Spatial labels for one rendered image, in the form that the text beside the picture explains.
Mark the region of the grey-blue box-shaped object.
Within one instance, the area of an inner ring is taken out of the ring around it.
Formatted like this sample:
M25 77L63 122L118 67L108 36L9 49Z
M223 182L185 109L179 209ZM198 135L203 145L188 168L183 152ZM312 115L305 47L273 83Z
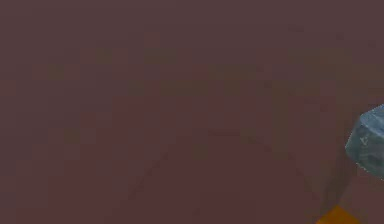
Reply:
M359 167L384 181L384 104L358 118L345 150Z

